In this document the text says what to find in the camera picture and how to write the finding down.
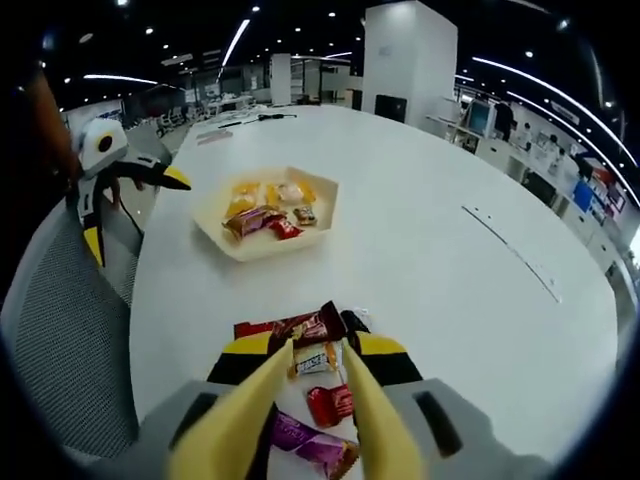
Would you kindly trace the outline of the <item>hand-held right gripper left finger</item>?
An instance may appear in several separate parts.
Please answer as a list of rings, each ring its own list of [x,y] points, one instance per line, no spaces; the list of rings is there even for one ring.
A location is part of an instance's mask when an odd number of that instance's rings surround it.
[[[144,417],[137,479],[265,479],[274,423],[269,336],[231,342],[208,377],[189,380]]]

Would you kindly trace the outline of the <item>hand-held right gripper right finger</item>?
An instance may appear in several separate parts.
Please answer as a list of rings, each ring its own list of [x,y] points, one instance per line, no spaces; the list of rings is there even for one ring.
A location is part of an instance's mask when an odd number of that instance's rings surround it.
[[[518,455],[489,417],[443,381],[421,376],[391,338],[355,334],[355,351],[399,413],[425,461],[426,479],[542,479],[546,461]]]

